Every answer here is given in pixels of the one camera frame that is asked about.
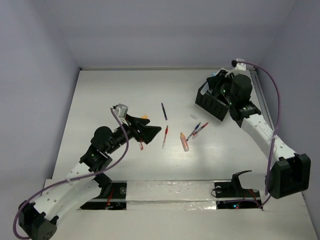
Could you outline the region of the orange highlighter marker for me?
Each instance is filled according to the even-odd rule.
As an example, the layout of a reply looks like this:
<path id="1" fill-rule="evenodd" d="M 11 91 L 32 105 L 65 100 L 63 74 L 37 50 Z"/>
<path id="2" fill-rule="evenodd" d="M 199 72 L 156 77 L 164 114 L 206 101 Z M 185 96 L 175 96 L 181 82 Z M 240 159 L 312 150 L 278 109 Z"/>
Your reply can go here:
<path id="1" fill-rule="evenodd" d="M 182 132 L 180 133 L 180 141 L 181 141 L 183 150 L 185 152 L 188 152 L 189 151 L 188 141 L 187 141 L 186 136 Z"/>

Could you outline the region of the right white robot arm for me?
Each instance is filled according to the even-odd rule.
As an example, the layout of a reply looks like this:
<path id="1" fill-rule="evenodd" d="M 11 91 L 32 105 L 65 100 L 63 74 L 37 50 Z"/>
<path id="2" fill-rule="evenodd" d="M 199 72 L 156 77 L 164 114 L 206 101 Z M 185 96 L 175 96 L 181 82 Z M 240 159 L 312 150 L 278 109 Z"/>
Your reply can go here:
<path id="1" fill-rule="evenodd" d="M 228 106 L 231 118 L 246 132 L 267 158 L 266 173 L 260 180 L 262 189 L 280 199 L 309 188 L 311 160 L 285 144 L 265 121 L 251 101 L 251 79 L 244 74 L 228 74 L 225 70 L 206 79 L 206 93 Z"/>

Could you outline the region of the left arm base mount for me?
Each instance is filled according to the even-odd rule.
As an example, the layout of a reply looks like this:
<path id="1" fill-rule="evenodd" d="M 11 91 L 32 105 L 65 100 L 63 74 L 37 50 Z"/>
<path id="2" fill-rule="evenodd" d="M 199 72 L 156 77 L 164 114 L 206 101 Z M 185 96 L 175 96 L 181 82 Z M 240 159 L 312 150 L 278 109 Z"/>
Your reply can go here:
<path id="1" fill-rule="evenodd" d="M 81 210 L 126 210 L 127 209 L 127 182 L 116 181 L 112 183 L 108 194 L 102 193 L 80 207 Z"/>

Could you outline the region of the blue highlighter marker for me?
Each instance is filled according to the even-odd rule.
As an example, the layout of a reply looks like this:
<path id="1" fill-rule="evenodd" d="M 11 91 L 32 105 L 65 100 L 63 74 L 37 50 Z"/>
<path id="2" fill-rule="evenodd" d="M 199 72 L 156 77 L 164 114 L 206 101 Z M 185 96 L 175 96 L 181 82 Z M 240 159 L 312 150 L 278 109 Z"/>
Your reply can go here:
<path id="1" fill-rule="evenodd" d="M 210 89 L 212 89 L 212 87 L 215 84 L 215 81 L 216 81 L 216 76 L 215 76 L 215 73 L 213 73 L 212 76 L 210 76 L 206 79 L 204 86 L 200 90 L 200 94 L 204 95 L 206 92 L 208 92 Z"/>

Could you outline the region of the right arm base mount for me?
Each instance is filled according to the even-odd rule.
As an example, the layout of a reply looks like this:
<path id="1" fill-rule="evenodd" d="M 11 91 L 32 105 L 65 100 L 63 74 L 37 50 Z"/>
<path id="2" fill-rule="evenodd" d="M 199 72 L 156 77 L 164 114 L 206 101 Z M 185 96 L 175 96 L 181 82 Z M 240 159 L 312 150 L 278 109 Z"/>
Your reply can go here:
<path id="1" fill-rule="evenodd" d="M 210 194 L 216 199 L 218 210 L 258 209 L 262 205 L 260 193 L 253 189 L 245 189 L 240 183 L 239 176 L 249 173 L 244 170 L 234 173 L 231 180 L 214 183 Z"/>

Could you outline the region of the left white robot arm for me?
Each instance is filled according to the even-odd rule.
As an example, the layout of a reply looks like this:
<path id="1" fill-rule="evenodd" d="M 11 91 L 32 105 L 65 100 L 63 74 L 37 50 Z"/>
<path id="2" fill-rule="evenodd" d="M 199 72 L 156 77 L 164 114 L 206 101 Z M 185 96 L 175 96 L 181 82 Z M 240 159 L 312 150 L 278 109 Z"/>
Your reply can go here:
<path id="1" fill-rule="evenodd" d="M 128 148 L 131 139 L 149 144 L 162 129 L 149 123 L 149 119 L 126 115 L 124 122 L 118 121 L 119 127 L 115 130 L 107 126 L 97 128 L 88 150 L 65 179 L 43 188 L 20 204 L 13 220 L 14 235 L 23 239 L 17 231 L 20 227 L 27 240 L 49 240 L 64 215 L 97 196 L 108 196 L 112 180 L 105 171 L 116 166 L 110 154 L 121 146 Z"/>

